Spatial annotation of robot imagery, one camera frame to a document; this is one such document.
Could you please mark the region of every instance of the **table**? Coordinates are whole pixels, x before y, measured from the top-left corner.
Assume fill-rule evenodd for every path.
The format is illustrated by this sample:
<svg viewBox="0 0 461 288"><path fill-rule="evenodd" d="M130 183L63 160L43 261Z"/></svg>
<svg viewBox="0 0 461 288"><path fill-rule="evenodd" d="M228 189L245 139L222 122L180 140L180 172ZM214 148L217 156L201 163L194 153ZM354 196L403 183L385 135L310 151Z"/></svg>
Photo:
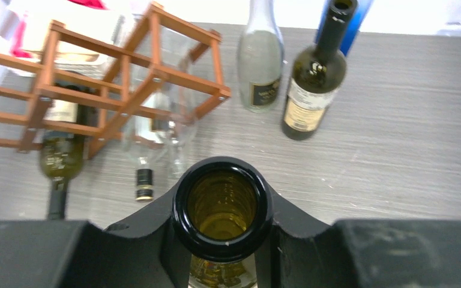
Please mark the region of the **table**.
<svg viewBox="0 0 461 288"><path fill-rule="evenodd" d="M200 24L223 34L224 76L233 97L206 116L190 161L215 155L254 165L289 201L327 223L348 217L461 218L461 38L361 34L349 73L319 131L296 142L280 130L291 62L314 30L282 29L285 77L282 99L270 113L241 107L235 55L242 26ZM211 54L196 65L208 77ZM27 89L29 79L8 74L3 86ZM0 98L0 110L24 113L25 103ZM0 137L20 135L0 124ZM49 184L37 152L0 148L0 219L41 219ZM156 193L172 181L157 168ZM111 142L76 178L68 218L100 227L137 211L134 167Z"/></svg>

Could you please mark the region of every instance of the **bottle shoulder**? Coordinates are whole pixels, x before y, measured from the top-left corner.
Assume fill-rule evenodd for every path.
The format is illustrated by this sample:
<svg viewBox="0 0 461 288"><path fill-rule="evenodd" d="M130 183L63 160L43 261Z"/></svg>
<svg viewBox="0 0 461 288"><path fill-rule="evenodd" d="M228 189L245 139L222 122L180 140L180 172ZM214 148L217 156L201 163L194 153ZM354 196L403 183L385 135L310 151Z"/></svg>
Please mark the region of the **bottle shoulder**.
<svg viewBox="0 0 461 288"><path fill-rule="evenodd" d="M311 45L298 54L292 66L291 77L306 91L331 92L337 89L345 78L346 59L342 52L338 51L323 61L316 47Z"/></svg>

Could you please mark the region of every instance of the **black bottle rim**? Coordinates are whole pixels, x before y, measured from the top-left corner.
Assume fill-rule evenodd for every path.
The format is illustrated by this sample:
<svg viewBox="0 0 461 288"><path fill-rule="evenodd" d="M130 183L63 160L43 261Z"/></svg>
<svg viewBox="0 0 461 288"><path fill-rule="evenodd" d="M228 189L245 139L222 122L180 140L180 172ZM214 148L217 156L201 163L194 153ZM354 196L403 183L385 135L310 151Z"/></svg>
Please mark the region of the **black bottle rim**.
<svg viewBox="0 0 461 288"><path fill-rule="evenodd" d="M254 187L257 210L248 229L227 240L215 240L195 228L188 215L188 197L193 185L210 172L239 173ZM270 186L264 177L248 163L232 157L211 157L192 166L181 177L172 206L173 228L181 242L195 256L212 262L229 263L253 254L267 238L273 220Z"/></svg>

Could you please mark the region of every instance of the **bottle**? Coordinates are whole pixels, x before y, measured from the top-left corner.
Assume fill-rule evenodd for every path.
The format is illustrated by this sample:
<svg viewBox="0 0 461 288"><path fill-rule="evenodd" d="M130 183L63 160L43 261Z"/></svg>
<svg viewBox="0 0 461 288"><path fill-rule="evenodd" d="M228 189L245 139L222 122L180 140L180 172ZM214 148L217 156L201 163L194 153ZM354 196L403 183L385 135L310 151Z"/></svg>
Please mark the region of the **bottle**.
<svg viewBox="0 0 461 288"><path fill-rule="evenodd" d="M154 94L142 104L153 107ZM158 119L132 116L124 126L121 139L122 150L136 166L135 201L149 202L154 199L153 164L166 152L166 147L155 134L161 125Z"/></svg>
<svg viewBox="0 0 461 288"><path fill-rule="evenodd" d="M372 6L374 0L359 0L358 1L358 7L355 10L354 17L352 20L349 22L349 26L347 28L347 32L345 33L345 36L343 37L342 43L340 45L340 51L342 51L343 56L347 57L347 54L349 53L349 50L351 49L352 43L354 42L354 39L356 38L358 31L360 30L361 23L363 23L363 20L367 16L370 7ZM323 11L326 11L328 9L328 5L331 3L331 0L327 0L324 6ZM319 38L321 37L321 31L322 31L322 26L324 25L326 21L325 15L321 17L321 22L319 23L319 29L317 30L317 34L315 36L314 43L317 44L319 42Z"/></svg>
<svg viewBox="0 0 461 288"><path fill-rule="evenodd" d="M246 109L266 112L277 103L283 57L273 0L250 0L249 21L238 48L240 97Z"/></svg>
<svg viewBox="0 0 461 288"><path fill-rule="evenodd" d="M256 251L272 225L269 187L249 164L212 157L188 170L174 197L176 234L192 252L193 288L251 288Z"/></svg>
<svg viewBox="0 0 461 288"><path fill-rule="evenodd" d="M55 86L91 93L85 86L66 81L56 81ZM45 120L88 125L91 108L76 103L54 100ZM46 130L40 149L41 171L50 181L48 220L65 218L68 184L82 170L85 158L85 136L67 132Z"/></svg>
<svg viewBox="0 0 461 288"><path fill-rule="evenodd" d="M356 7L357 0L331 0L318 44L296 57L281 124L289 138L315 133L342 84L347 65L339 47Z"/></svg>

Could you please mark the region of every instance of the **white basket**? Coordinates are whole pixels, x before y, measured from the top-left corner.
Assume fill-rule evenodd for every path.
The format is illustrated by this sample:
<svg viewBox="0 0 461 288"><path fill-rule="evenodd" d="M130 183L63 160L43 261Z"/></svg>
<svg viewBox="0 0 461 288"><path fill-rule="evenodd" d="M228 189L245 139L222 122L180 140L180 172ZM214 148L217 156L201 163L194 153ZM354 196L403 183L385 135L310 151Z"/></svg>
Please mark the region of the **white basket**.
<svg viewBox="0 0 461 288"><path fill-rule="evenodd" d="M133 18L133 15L129 16L121 16L116 28L114 31L109 31L112 33L112 40L113 45L122 47L128 38L128 36L133 32L133 28L135 27L136 21ZM32 59L32 58L19 58L22 60L39 63L39 59ZM110 64L113 61L113 57L109 57L104 54L99 54L98 58L95 61L91 62L83 62L83 61L67 61L67 60L56 60L56 68L61 70L71 70L83 74L84 76L101 79L103 77L103 73L107 70ZM35 74L23 70L18 70L14 68L9 68L12 72L19 76L23 77L33 77Z"/></svg>

